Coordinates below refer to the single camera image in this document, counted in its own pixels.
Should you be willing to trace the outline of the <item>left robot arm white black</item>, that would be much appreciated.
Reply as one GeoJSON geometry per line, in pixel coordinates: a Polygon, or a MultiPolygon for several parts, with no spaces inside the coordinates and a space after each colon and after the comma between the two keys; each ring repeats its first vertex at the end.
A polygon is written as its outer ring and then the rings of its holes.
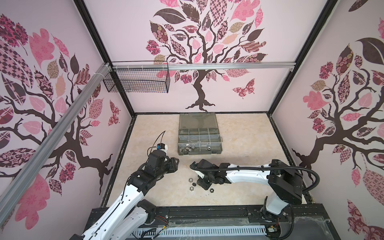
{"type": "Polygon", "coordinates": [[[178,170],[180,160],[167,156],[166,150],[155,150],[147,162],[131,174],[126,185],[106,212],[83,234],[72,240],[125,240],[134,230],[155,221],[156,206],[144,197],[166,174],[178,170]]]}

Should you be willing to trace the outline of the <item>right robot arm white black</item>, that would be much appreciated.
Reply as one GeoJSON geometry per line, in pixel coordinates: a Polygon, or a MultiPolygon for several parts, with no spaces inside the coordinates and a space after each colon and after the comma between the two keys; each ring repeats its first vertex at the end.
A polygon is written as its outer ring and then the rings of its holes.
{"type": "Polygon", "coordinates": [[[264,200],[260,214],[264,219],[275,218],[282,214],[288,205],[302,203],[303,177],[298,170],[280,160],[272,160],[262,166],[238,166],[222,163],[219,166],[207,160],[190,165],[198,176],[198,185],[208,190],[211,185],[253,183],[272,188],[273,193],[264,200]]]}

